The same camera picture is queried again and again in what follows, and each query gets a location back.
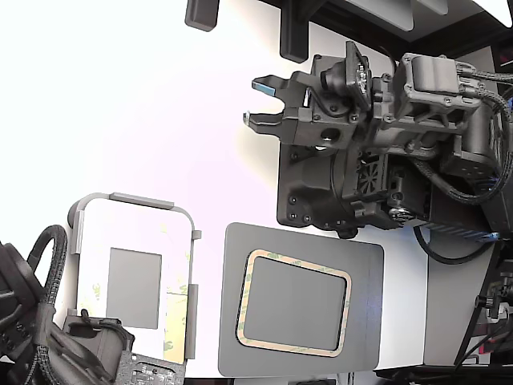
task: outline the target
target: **screw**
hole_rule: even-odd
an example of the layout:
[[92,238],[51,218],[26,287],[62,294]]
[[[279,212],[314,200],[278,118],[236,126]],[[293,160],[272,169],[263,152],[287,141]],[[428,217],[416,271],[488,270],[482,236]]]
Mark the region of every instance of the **screw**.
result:
[[411,153],[415,150],[415,142],[413,140],[411,140],[410,142],[408,142],[408,144],[406,145],[406,148],[405,148],[405,151],[408,152],[408,153]]
[[242,115],[242,120],[244,121],[244,124],[246,126],[249,126],[249,117],[251,116],[251,113],[249,111],[246,111],[243,115]]

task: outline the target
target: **black knob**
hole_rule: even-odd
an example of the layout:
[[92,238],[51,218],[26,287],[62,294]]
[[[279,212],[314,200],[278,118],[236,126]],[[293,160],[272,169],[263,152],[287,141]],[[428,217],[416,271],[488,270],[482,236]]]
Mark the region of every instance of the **black knob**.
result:
[[330,69],[321,72],[321,85],[325,91],[346,96],[348,87],[345,81],[345,61],[335,63]]
[[484,297],[482,295],[478,295],[475,298],[475,308],[484,307],[485,309],[491,309],[494,307],[494,299],[493,297]]

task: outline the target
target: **metal bracket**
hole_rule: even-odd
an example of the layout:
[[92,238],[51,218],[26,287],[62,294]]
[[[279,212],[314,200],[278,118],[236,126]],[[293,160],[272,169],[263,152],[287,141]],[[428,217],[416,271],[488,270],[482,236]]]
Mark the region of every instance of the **metal bracket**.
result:
[[283,0],[280,56],[303,63],[309,55],[309,20],[327,0]]
[[188,0],[185,24],[209,32],[217,25],[219,0]]

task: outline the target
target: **white table surface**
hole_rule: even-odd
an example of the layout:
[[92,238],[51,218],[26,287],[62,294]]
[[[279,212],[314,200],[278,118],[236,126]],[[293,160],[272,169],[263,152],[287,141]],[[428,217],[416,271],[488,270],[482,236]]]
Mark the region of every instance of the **white table surface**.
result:
[[[251,80],[309,71],[310,61],[279,56],[276,8],[223,0],[217,28],[204,33],[184,25],[185,6],[0,4],[0,239],[27,255],[39,233],[65,225],[70,206],[89,193],[175,201],[203,230],[192,277],[200,285],[196,359],[187,375],[217,377],[224,230],[234,221],[280,227],[278,140],[246,128],[242,113],[282,106]],[[375,75],[390,71],[387,57],[360,48]],[[311,25],[314,53],[343,56],[345,39]],[[386,252],[379,367],[422,363],[426,255],[409,229],[368,228],[357,239]],[[75,305],[77,265],[68,258],[60,321]]]

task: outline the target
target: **rectangular cutout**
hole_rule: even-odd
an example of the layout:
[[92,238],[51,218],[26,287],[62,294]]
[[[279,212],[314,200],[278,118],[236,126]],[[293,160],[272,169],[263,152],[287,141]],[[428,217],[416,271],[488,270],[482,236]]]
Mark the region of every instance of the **rectangular cutout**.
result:
[[162,256],[111,249],[107,317],[123,326],[158,329]]
[[237,339],[247,347],[336,357],[350,291],[345,271],[254,251],[246,265]]

